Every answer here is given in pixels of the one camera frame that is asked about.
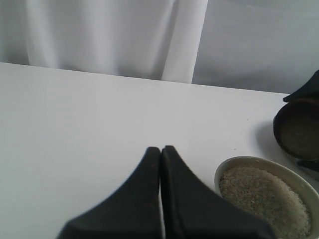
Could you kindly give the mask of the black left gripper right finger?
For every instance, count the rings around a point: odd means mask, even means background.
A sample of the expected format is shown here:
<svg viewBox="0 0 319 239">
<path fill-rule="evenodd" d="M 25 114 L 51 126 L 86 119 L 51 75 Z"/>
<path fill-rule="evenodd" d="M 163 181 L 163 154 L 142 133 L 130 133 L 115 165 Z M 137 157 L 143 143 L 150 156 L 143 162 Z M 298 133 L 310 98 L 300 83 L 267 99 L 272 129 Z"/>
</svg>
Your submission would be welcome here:
<svg viewBox="0 0 319 239">
<path fill-rule="evenodd" d="M 161 152 L 160 190 L 167 239 L 272 238 L 272 229 L 264 220 L 218 196 L 173 146 Z"/>
</svg>

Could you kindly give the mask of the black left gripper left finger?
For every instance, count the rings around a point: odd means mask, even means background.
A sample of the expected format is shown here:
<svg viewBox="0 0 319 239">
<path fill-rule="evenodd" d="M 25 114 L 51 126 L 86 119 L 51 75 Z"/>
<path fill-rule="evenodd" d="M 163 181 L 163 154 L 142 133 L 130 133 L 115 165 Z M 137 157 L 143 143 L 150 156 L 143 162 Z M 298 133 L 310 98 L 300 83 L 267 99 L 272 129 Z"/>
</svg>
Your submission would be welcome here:
<svg viewBox="0 0 319 239">
<path fill-rule="evenodd" d="M 69 220 L 60 239 L 160 239 L 160 150 L 149 147 L 130 177 L 107 199 Z"/>
</svg>

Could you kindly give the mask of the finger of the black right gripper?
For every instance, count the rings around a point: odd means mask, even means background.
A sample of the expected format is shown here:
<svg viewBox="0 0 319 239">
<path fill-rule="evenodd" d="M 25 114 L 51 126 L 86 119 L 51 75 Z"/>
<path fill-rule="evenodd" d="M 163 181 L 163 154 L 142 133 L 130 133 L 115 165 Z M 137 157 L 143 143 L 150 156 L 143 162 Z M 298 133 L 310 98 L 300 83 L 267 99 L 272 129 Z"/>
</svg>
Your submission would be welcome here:
<svg viewBox="0 0 319 239">
<path fill-rule="evenodd" d="M 302 168 L 309 169 L 314 172 L 319 172 L 319 160 L 299 160 L 297 165 Z"/>
<path fill-rule="evenodd" d="M 284 102 L 313 97 L 319 94 L 319 73 L 315 72 L 313 76 L 298 90 L 283 98 Z"/>
</svg>

